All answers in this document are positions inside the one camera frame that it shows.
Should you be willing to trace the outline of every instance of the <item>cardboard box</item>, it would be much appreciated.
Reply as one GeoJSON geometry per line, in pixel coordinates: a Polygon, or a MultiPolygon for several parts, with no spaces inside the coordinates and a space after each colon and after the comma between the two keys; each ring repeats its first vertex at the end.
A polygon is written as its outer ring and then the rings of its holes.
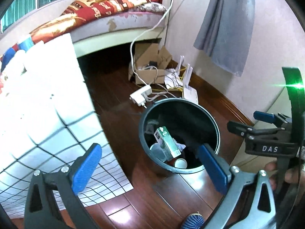
{"type": "Polygon", "coordinates": [[[181,155],[180,150],[178,149],[176,143],[173,141],[173,138],[170,136],[170,133],[165,126],[159,127],[155,131],[154,136],[157,142],[160,144],[161,149],[167,158],[167,161],[170,161],[173,158],[181,155]]]}
{"type": "MultiPolygon", "coordinates": [[[[172,60],[173,56],[168,52],[168,50],[163,46],[159,51],[158,44],[150,44],[150,43],[137,43],[135,45],[135,71],[139,75],[140,78],[144,80],[146,83],[164,83],[164,77],[166,75],[165,69],[167,68],[169,62],[172,60]],[[145,67],[149,64],[150,61],[155,61],[158,63],[158,77],[157,70],[153,69],[139,69],[141,67],[145,67]]],[[[130,80],[133,76],[131,63],[129,64],[129,73],[128,79],[130,80]]],[[[143,84],[141,80],[136,76],[135,78],[136,84],[143,84]]]]}

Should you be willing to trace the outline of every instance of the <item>blue cloth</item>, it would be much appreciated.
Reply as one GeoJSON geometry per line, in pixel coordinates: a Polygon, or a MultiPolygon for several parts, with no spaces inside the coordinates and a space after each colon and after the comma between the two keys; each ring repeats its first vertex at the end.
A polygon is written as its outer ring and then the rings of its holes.
{"type": "Polygon", "coordinates": [[[13,48],[9,48],[5,54],[3,55],[2,65],[1,65],[1,72],[7,66],[7,64],[11,61],[11,59],[15,56],[16,52],[13,48]]]}
{"type": "Polygon", "coordinates": [[[31,36],[29,36],[26,40],[18,44],[19,49],[25,50],[25,52],[27,52],[32,46],[34,46],[34,43],[32,41],[31,36]]]}
{"type": "Polygon", "coordinates": [[[255,0],[210,0],[194,47],[240,77],[252,38],[255,0]]]}
{"type": "Polygon", "coordinates": [[[192,213],[185,219],[181,229],[200,229],[204,224],[204,219],[199,213],[192,213]]]}

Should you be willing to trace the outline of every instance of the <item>baseboard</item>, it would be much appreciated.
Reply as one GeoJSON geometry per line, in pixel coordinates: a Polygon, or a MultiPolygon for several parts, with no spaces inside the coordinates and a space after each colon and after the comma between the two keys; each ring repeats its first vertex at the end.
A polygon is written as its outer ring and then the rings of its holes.
{"type": "MultiPolygon", "coordinates": [[[[171,61],[170,65],[171,64],[174,68],[178,65],[175,61],[171,61]]],[[[228,120],[254,126],[253,122],[233,102],[195,73],[192,74],[190,85],[194,87],[209,104],[218,111],[222,111],[222,115],[228,120]]]]}

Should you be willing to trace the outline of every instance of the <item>screw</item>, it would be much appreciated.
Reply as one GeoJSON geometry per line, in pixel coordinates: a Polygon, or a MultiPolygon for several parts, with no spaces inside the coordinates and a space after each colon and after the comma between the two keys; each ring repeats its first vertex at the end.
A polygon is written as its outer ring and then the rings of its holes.
{"type": "Polygon", "coordinates": [[[39,176],[39,175],[40,175],[40,170],[37,169],[36,171],[34,171],[34,176],[37,177],[37,176],[39,176]]]}
{"type": "Polygon", "coordinates": [[[239,168],[237,166],[232,166],[231,167],[231,170],[234,172],[234,173],[238,173],[239,172],[239,168]]]}
{"type": "Polygon", "coordinates": [[[60,170],[63,173],[67,173],[69,171],[69,166],[63,166],[60,170]]]}
{"type": "Polygon", "coordinates": [[[264,170],[260,170],[258,173],[259,173],[262,177],[265,177],[265,176],[267,175],[267,172],[264,171],[264,170]]]}

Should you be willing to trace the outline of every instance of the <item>gray curtain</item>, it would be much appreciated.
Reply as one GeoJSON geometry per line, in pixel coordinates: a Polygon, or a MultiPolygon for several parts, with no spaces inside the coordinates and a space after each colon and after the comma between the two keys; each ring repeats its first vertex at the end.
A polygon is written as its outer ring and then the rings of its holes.
{"type": "Polygon", "coordinates": [[[255,0],[210,0],[194,47],[240,77],[249,53],[254,15],[255,0]]]}

